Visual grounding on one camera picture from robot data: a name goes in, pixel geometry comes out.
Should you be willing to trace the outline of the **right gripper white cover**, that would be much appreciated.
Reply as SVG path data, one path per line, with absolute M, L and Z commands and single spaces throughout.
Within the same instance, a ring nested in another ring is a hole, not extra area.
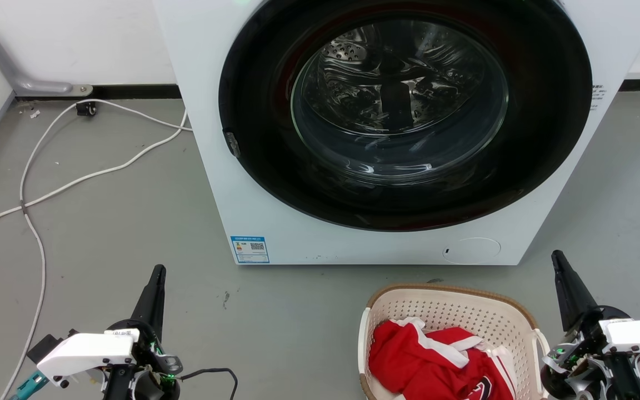
M 561 250 L 551 260 L 566 336 L 543 356 L 543 389 L 556 399 L 640 399 L 640 319 L 598 306 Z

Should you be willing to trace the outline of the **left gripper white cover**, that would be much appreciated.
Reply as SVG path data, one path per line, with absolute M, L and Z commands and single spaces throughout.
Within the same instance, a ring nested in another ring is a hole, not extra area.
M 80 374 L 101 386 L 104 399 L 178 399 L 180 358 L 162 348 L 167 269 L 155 265 L 132 312 L 102 333 L 73 330 L 36 345 L 36 367 L 64 389 Z

